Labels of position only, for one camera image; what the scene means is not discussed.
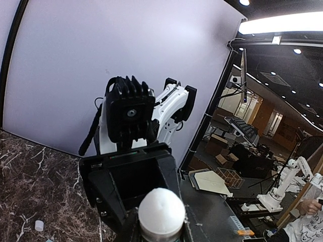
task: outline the marble floor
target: marble floor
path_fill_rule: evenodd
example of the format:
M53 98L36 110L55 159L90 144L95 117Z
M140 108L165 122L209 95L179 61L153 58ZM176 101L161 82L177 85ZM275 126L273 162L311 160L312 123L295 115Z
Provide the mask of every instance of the marble floor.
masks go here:
M113 241L87 202L78 161L0 131L0 241Z

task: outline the white backdrop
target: white backdrop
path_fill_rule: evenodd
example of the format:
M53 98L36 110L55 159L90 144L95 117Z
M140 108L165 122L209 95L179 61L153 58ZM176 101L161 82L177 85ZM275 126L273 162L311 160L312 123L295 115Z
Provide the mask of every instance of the white backdrop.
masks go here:
M177 164L203 117L243 16L223 0L32 0L13 51L4 130L77 154L114 76L162 92L171 77L198 89L171 147ZM88 155L95 154L92 145Z

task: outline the white cap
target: white cap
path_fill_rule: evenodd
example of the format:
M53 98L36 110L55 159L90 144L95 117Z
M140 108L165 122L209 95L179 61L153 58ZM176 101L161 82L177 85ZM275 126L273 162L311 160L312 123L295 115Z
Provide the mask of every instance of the white cap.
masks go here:
M36 220L35 222L35 229L39 232L43 232L44 231L44 222L41 220Z
M164 241L180 232L185 219L185 206L172 191L157 188L140 203L138 217L146 240Z

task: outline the orange object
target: orange object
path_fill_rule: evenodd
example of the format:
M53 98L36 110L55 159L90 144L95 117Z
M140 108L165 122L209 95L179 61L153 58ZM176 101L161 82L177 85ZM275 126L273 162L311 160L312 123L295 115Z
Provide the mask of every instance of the orange object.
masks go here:
M237 234L239 236L254 236L254 232L252 230L237 230Z

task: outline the table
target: table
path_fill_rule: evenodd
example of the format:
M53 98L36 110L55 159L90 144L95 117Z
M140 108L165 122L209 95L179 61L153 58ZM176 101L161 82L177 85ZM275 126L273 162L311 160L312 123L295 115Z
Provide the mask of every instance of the table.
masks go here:
M183 202L188 205L186 210L193 212L188 212L188 220L194 241L242 241L243 237L233 234L230 216L235 214L220 195L197 191L187 176L180 181L180 187Z

